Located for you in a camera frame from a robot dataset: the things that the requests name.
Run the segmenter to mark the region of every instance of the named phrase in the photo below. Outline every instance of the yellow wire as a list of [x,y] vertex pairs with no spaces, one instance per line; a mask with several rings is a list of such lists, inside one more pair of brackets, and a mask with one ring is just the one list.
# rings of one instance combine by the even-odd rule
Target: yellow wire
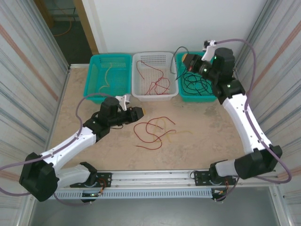
[[107,83],[107,85],[104,85],[104,86],[101,86],[100,88],[99,88],[99,90],[98,90],[98,92],[100,93],[100,90],[102,89],[102,88],[104,88],[104,87],[110,87],[110,85],[109,85],[109,83],[108,83],[108,81],[107,81],[107,74],[108,74],[108,72],[109,72],[109,70],[112,68],[112,63],[110,63],[110,67],[107,69],[107,71],[105,72],[105,76],[104,76],[104,80],[105,80],[105,82]]
[[68,32],[71,30],[71,28],[72,28],[72,21],[71,21],[71,17],[69,17],[69,16],[68,16],[61,8],[59,8],[59,6],[56,4],[55,1],[53,1],[53,2],[54,2],[54,4],[56,5],[56,7],[57,7],[62,13],[64,13],[64,14],[68,17],[69,23],[70,23],[69,28],[68,28],[67,31],[65,31],[64,33],[61,33],[61,34],[55,34],[55,35],[53,35],[54,37],[57,37],[57,36],[64,35],[64,34],[68,33]]
[[[170,134],[170,133],[167,133],[167,132],[166,132],[166,121],[165,121],[164,119],[157,119],[153,134],[156,134],[159,120],[163,120],[163,122],[164,122],[164,134],[166,134],[166,137],[167,137],[167,139],[168,139],[168,141],[169,141],[170,143],[171,143],[172,141],[171,141],[169,135],[174,135],[174,134],[179,134],[179,133],[190,133],[190,134],[193,134],[190,130],[183,130],[183,131],[179,131],[179,132],[175,131],[174,133],[171,133],[171,134]],[[153,135],[153,139],[154,139],[154,141],[157,140],[156,142],[161,142],[161,141],[158,140],[158,138],[157,138],[156,136],[154,136],[154,135]]]
[[158,127],[158,122],[159,122],[159,120],[163,120],[163,122],[164,122],[164,134],[166,134],[166,137],[167,137],[167,139],[168,139],[168,141],[171,143],[171,140],[170,140],[170,138],[169,138],[169,136],[168,136],[168,133],[166,132],[166,121],[164,120],[164,119],[157,119],[157,121],[156,121],[156,126],[155,126],[155,129],[154,129],[154,132],[153,132],[153,134],[155,134],[156,133],[156,131],[157,131],[157,127]]

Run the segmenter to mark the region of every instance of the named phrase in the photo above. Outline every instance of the black wire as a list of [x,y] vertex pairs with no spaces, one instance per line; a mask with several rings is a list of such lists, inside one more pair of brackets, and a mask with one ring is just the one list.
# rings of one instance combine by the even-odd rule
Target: black wire
[[123,125],[121,127],[118,127],[118,128],[111,127],[111,129],[122,129],[122,128],[123,128]]
[[197,172],[197,171],[194,170],[194,171],[192,171],[192,172],[190,173],[190,175],[189,175],[189,177],[190,177],[191,179],[194,179],[194,178],[191,177],[191,175],[192,175],[194,172]]
[[181,78],[181,87],[183,92],[191,95],[213,95],[211,84],[202,78],[201,75],[190,73],[185,68],[183,73],[178,77]]
[[180,46],[179,48],[177,48],[177,50],[174,52],[174,55],[173,55],[173,57],[171,58],[171,62],[170,62],[170,68],[169,68],[169,71],[170,71],[171,74],[176,74],[176,73],[173,73],[173,72],[171,71],[171,66],[173,65],[173,59],[174,59],[174,56],[176,55],[176,53],[178,52],[178,50],[179,50],[180,48],[184,48],[184,49],[187,51],[187,53],[189,53],[188,49],[187,49],[185,46]]

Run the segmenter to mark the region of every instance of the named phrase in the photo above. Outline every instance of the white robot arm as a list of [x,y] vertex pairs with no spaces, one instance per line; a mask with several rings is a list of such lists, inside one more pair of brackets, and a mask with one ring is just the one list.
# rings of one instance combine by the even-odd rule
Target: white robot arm
[[[31,153],[26,160],[49,156],[41,161],[23,166],[20,184],[33,194],[40,202],[48,199],[56,189],[74,183],[93,184],[97,170],[86,162],[80,165],[61,169],[69,160],[85,148],[95,144],[110,132],[113,126],[121,126],[138,121],[144,116],[140,107],[127,108],[129,95],[123,97],[107,97],[101,104],[100,111],[87,120],[80,131],[66,139],[56,147],[40,155]],[[59,151],[72,140],[75,141]]]
[[250,121],[246,117],[246,92],[241,83],[233,78],[235,58],[233,51],[228,48],[215,50],[216,42],[205,41],[204,56],[185,54],[183,63],[189,72],[198,73],[204,79],[211,81],[212,92],[232,118],[243,143],[245,155],[234,160],[215,162],[210,165],[208,180],[218,184],[223,177],[236,176],[242,179],[251,178],[271,172],[277,160],[262,145],[261,141],[278,156],[282,155],[280,146],[273,146],[264,135],[251,109],[247,106],[250,121],[262,140],[258,140]]

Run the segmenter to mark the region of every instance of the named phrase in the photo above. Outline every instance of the beige table surface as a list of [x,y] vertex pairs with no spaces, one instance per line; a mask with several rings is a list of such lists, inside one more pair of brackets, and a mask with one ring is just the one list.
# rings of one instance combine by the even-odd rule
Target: beige table surface
[[[86,75],[86,68],[71,71],[51,147],[67,139],[79,128],[75,108],[82,99]],[[204,169],[213,162],[244,154],[235,126],[217,100],[212,103],[187,103],[176,96],[171,101],[140,102],[132,97],[130,105],[142,106],[146,110],[146,115],[139,122],[166,116],[176,123],[172,125],[166,121],[167,129],[190,130],[193,134],[170,135],[171,143],[165,137],[162,147],[151,151],[136,145],[154,148],[160,143],[148,145],[141,142],[133,132],[134,125],[138,122],[132,123],[120,130],[111,129],[107,136],[76,155],[65,167],[87,161],[98,170]],[[85,122],[99,108],[100,105],[92,101],[84,101],[79,115]],[[145,126],[137,126],[137,131],[144,139],[152,140],[145,133]]]

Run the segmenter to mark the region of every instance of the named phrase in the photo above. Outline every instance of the red cable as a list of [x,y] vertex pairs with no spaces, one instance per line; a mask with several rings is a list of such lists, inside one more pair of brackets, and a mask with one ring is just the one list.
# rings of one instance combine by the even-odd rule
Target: red cable
[[[165,94],[165,92],[169,89],[169,86],[170,86],[170,80],[169,80],[168,78],[164,78],[164,73],[163,73],[163,71],[161,71],[160,69],[157,69],[157,68],[154,68],[154,67],[152,67],[152,66],[147,65],[147,64],[146,64],[145,62],[143,62],[142,60],[138,60],[138,61],[136,62],[136,68],[137,68],[138,73],[141,75],[141,77],[142,77],[143,79],[144,79],[144,77],[142,76],[142,74],[140,73],[140,71],[139,71],[139,69],[138,69],[138,62],[141,62],[141,63],[143,63],[144,65],[146,65],[147,67],[150,67],[150,68],[152,68],[152,69],[154,69],[154,70],[157,70],[157,71],[160,71],[160,72],[162,73],[162,76],[161,76],[156,82],[153,82],[153,81],[151,82],[150,87],[149,87],[149,90],[148,90],[144,95],[147,95],[148,93],[149,93],[149,95],[150,95],[150,94],[151,94],[151,91],[152,91],[154,88],[155,88],[155,89],[154,89],[154,90],[155,90],[155,93],[156,93],[157,95],[163,95],[163,94]],[[162,79],[167,79],[167,81],[168,81],[168,83],[169,83],[167,88],[158,85],[158,83],[159,83]],[[165,91],[164,91],[163,93],[159,94],[159,93],[156,91],[157,86],[160,86],[160,87],[164,88]]]
[[[162,118],[168,119],[169,121],[171,121],[171,122],[175,125],[175,123],[174,123],[172,120],[170,120],[169,118],[163,116],[163,117],[153,118],[153,119],[149,120],[148,122],[140,122],[140,123],[138,123],[138,124],[136,124],[136,125],[134,126],[134,133],[136,134],[136,136],[137,136],[142,142],[150,144],[150,143],[156,142],[157,140],[160,140],[160,143],[161,143],[160,146],[157,147],[157,148],[148,148],[148,147],[136,145],[136,147],[143,147],[143,148],[148,149],[148,150],[157,150],[157,149],[159,149],[160,147],[162,147],[162,140],[160,139],[161,137],[163,137],[164,135],[166,135],[167,133],[169,133],[169,132],[171,132],[171,131],[175,131],[175,132],[176,132],[175,129],[171,129],[171,130],[167,131],[166,133],[164,133],[163,135],[161,135],[161,136],[158,137],[156,134],[150,133],[150,132],[147,130],[147,126],[148,126],[148,125],[156,126],[156,125],[154,125],[154,124],[151,124],[150,121],[155,120],[155,119],[162,119]],[[146,124],[146,126],[145,126],[145,131],[146,131],[148,134],[155,136],[157,139],[154,140],[154,141],[145,141],[145,140],[142,140],[142,139],[139,137],[139,135],[136,133],[136,131],[135,131],[135,127],[136,127],[137,125],[140,125],[140,124]]]

